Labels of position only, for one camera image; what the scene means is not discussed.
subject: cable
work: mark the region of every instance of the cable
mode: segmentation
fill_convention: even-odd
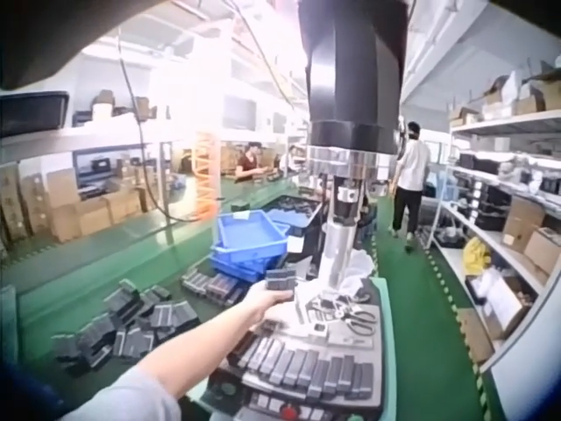
[[[123,47],[121,45],[121,27],[120,26],[117,28],[117,50],[118,50],[119,65],[121,66],[121,71],[123,73],[124,82],[126,84],[126,88],[128,90],[129,97],[131,98],[132,109],[134,111],[135,120],[137,122],[138,135],[139,135],[139,140],[140,140],[140,153],[141,153],[141,158],[142,158],[142,162],[141,162],[142,173],[143,173],[144,181],[145,181],[145,184],[146,184],[146,192],[148,193],[148,196],[150,197],[150,200],[152,201],[155,208],[158,211],[160,211],[160,213],[162,215],[164,215],[166,218],[172,219],[173,221],[176,221],[176,222],[185,222],[185,223],[196,222],[200,219],[195,218],[195,217],[176,218],[176,217],[171,216],[169,214],[169,212],[167,212],[166,210],[164,210],[160,207],[160,204],[158,203],[158,200],[156,200],[156,197],[154,196],[154,194],[152,192],[152,186],[150,185],[150,182],[148,180],[148,172],[146,171],[146,150],[145,150],[146,143],[145,143],[145,139],[144,139],[144,130],[142,129],[142,124],[140,123],[140,119],[138,118],[139,114],[138,114],[137,102],[136,102],[136,99],[135,99],[135,96],[134,96],[134,92],[132,90],[131,80],[129,79],[129,73],[126,69],[126,65],[125,65],[124,59],[123,59]]]
[[[407,26],[411,24],[411,19],[413,18],[413,13],[415,13],[415,7],[417,6],[417,0],[413,0],[411,4],[411,9],[409,9],[409,16],[407,16]]]
[[[292,103],[292,100],[290,99],[290,97],[287,95],[287,93],[281,87],[281,83],[277,79],[277,76],[274,73],[273,67],[271,66],[271,63],[269,63],[269,60],[267,59],[267,57],[265,55],[265,51],[261,47],[261,44],[259,43],[259,40],[257,39],[257,36],[255,35],[255,32],[252,29],[252,26],[250,25],[249,21],[245,17],[245,14],[242,12],[241,8],[236,3],[236,0],[222,0],[222,3],[231,7],[236,12],[236,14],[238,14],[240,19],[242,19],[242,22],[244,23],[245,28],[247,29],[247,31],[251,35],[251,37],[253,39],[253,42],[255,43],[255,46],[259,50],[259,55],[261,56],[261,60],[263,60],[263,63],[265,63],[265,66],[266,66],[267,70],[269,71],[269,74],[271,75],[271,77],[273,79],[274,85],[279,90],[279,92],[282,95],[282,97],[284,98],[284,100],[288,103],[288,105],[290,105],[290,108],[293,111],[295,111],[295,109],[296,109],[295,105]]]

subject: white shirt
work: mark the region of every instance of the white shirt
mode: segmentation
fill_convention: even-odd
[[[296,164],[294,157],[290,153],[285,153],[284,155],[282,155],[280,157],[279,166],[280,166],[280,169],[282,171],[286,171],[287,167],[291,171],[299,171],[300,170],[299,165]]]
[[[405,153],[397,161],[401,165],[397,186],[405,190],[423,191],[425,171],[430,164],[430,150],[421,140],[410,140]]]

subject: white cloth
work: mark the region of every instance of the white cloth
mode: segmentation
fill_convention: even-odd
[[[421,140],[410,140],[397,163],[401,166],[397,186],[405,190],[423,191],[425,171],[430,164],[429,147]]]

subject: black cylinder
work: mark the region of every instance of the black cylinder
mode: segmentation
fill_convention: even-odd
[[[301,0],[310,145],[397,153],[408,6],[401,0]]]

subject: warning stripe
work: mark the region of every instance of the warning stripe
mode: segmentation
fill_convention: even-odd
[[[373,270],[373,275],[374,276],[379,276],[380,275],[380,269],[378,268],[378,247],[376,246],[376,236],[373,235],[372,236],[372,242],[370,243],[372,245],[372,253],[371,253],[371,257],[372,257],[372,262],[374,265],[374,270]]]
[[[479,365],[474,361],[473,354],[472,354],[472,349],[470,348],[470,345],[467,341],[467,336],[466,336],[466,333],[465,333],[465,330],[464,330],[464,326],[462,325],[462,322],[459,318],[458,306],[454,303],[454,298],[452,297],[450,289],[446,286],[446,281],[444,280],[444,277],[440,273],[440,269],[439,269],[437,263],[435,262],[434,256],[432,255],[430,250],[425,250],[424,252],[425,252],[427,258],[429,259],[429,264],[432,266],[432,270],[436,274],[436,277],[438,279],[438,283],[440,284],[440,286],[443,289],[444,295],[446,296],[446,300],[450,304],[450,308],[452,310],[452,313],[454,314],[454,318],[456,319],[456,322],[459,325],[459,331],[462,334],[462,338],[464,339],[464,345],[467,348],[467,353],[470,357],[470,360],[472,360],[472,371],[473,371],[473,375],[475,376],[475,386],[477,388],[477,392],[478,392],[478,395],[479,395],[479,405],[481,406],[481,409],[483,410],[483,420],[484,421],[491,421],[491,410],[489,409],[489,401],[487,399],[487,393],[485,391],[485,385],[483,384],[483,376],[482,376],[481,371],[479,370]]]

